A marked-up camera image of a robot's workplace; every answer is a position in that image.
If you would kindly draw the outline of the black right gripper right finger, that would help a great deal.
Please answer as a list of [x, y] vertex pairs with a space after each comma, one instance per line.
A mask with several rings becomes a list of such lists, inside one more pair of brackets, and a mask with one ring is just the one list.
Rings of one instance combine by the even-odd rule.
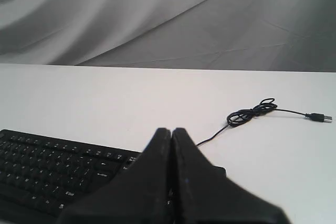
[[235, 184], [207, 160], [187, 131], [172, 134], [176, 223], [289, 223], [283, 210]]

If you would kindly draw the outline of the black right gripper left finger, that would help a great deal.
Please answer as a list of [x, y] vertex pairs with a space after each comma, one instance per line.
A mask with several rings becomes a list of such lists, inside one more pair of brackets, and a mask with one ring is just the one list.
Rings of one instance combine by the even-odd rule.
[[170, 141], [170, 130], [157, 129], [127, 170], [68, 206], [57, 223], [171, 223]]

